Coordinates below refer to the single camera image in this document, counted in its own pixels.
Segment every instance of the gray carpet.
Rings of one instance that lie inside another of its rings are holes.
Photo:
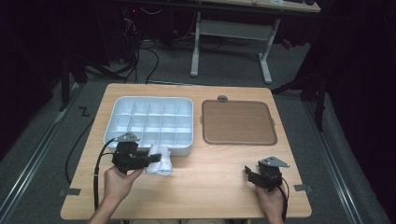
[[[268,63],[274,83],[270,86],[262,81],[261,68],[257,55],[244,52],[230,52],[224,49],[203,49],[201,52],[200,74],[190,77],[191,46],[173,48],[157,44],[154,50],[160,58],[159,66],[150,78],[153,82],[176,82],[194,85],[249,86],[274,89],[294,78],[309,46],[284,49],[273,46]],[[144,83],[146,76],[156,63],[155,56],[148,50],[140,51],[137,74],[139,83]],[[69,110],[64,115],[59,129],[53,135],[44,160],[40,163],[34,178],[22,194],[8,223],[84,223],[68,221],[60,217],[64,202],[62,190],[68,188],[64,173],[67,156],[83,130],[94,119],[106,85],[119,82],[106,77],[90,76],[89,82],[80,88]],[[8,193],[18,180],[23,168],[34,154],[46,130],[59,115],[61,106],[61,89],[57,85],[54,98],[46,104],[32,119],[18,142],[0,163],[2,188],[0,202],[4,202]],[[287,223],[349,223],[349,219],[339,199],[337,188],[321,149],[315,127],[296,94],[287,91],[275,96],[282,122],[291,150],[297,162],[303,182],[312,188],[308,199],[312,206],[312,216],[308,218],[290,218]],[[360,209],[362,223],[389,223],[388,218],[375,199],[370,185],[354,160],[342,130],[332,111],[329,98],[324,113],[324,135],[329,142],[332,153],[345,175],[354,202]],[[78,142],[67,167],[70,176],[76,170],[81,150],[89,131]],[[265,218],[255,219],[254,223],[266,223]]]

